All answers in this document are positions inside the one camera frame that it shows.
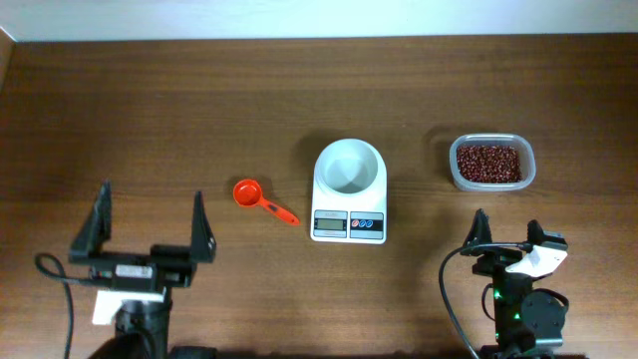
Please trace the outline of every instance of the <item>kitchen scale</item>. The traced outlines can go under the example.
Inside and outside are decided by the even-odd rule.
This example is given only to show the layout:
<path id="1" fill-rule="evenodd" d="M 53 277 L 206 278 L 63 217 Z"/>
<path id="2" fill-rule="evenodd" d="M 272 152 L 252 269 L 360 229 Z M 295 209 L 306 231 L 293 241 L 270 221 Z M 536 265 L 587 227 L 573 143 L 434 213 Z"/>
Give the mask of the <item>kitchen scale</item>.
<path id="1" fill-rule="evenodd" d="M 387 197 L 386 164 L 375 148 L 355 139 L 332 143 L 315 164 L 310 237 L 382 244 L 388 227 Z"/>

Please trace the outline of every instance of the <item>white label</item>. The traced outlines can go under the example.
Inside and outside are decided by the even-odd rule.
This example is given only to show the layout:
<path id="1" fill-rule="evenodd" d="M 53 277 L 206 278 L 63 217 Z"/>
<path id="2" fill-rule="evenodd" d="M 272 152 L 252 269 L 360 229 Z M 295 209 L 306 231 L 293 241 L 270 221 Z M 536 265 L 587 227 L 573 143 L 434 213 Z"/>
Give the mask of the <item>white label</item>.
<path id="1" fill-rule="evenodd" d="M 116 276 L 128 278 L 151 278 L 153 277 L 153 269 L 140 265 L 123 265 L 116 266 Z"/>

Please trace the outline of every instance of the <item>wooden table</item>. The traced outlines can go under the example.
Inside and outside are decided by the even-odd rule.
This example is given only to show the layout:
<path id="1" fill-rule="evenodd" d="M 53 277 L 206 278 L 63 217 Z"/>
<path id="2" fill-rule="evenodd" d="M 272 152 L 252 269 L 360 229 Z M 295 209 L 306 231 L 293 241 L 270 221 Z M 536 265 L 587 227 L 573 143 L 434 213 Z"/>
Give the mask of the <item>wooden table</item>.
<path id="1" fill-rule="evenodd" d="M 463 352 L 437 271 L 482 207 L 494 240 L 524 240 L 533 218 L 565 235 L 569 256 L 539 283 L 572 302 L 561 352 L 634 357 L 636 64 L 637 35 L 19 44 L 0 96 L 0 356 L 61 356 L 63 291 L 33 255 L 65 259 L 110 179 L 110 250 L 188 244 L 192 195 L 204 192 L 217 259 L 174 292 L 173 345 Z M 454 187 L 450 144 L 481 132 L 529 140 L 529 188 Z M 353 137 L 388 167 L 384 245 L 308 234 L 314 162 Z M 303 225 L 238 207 L 231 188 L 245 177 Z M 493 343 L 487 279 L 453 261 L 455 311 L 475 347 Z M 84 358 L 114 329 L 91 324 L 95 289 L 73 292 L 72 356 Z"/>

